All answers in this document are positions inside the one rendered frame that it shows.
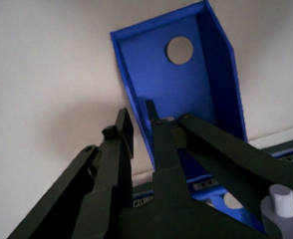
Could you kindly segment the grey metal shelf rack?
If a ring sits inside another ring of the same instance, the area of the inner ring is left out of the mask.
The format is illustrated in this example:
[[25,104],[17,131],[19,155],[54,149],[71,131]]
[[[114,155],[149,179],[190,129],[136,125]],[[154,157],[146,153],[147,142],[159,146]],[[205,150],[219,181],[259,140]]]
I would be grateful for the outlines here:
[[[278,154],[282,154],[285,152],[289,152],[293,150],[293,140],[286,141],[283,143],[279,143],[273,146],[269,146],[266,148],[262,148],[261,150],[275,156]],[[136,187],[133,187],[133,197],[140,196],[146,193],[153,192],[153,183],[145,183]]]

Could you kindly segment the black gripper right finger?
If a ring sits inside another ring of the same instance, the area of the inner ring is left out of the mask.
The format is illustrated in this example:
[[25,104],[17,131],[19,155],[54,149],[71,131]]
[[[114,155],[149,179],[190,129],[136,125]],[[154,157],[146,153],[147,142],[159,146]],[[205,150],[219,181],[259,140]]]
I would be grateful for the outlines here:
[[152,128],[152,239],[203,239],[177,148],[194,157],[274,239],[293,239],[293,163],[278,159],[194,115],[160,119]]

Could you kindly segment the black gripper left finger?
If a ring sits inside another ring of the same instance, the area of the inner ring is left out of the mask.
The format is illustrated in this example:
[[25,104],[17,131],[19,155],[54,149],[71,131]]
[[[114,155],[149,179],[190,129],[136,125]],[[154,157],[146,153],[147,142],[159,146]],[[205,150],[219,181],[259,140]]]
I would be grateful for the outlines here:
[[114,239],[116,209],[134,206],[127,108],[102,134],[101,145],[83,148],[6,239]]

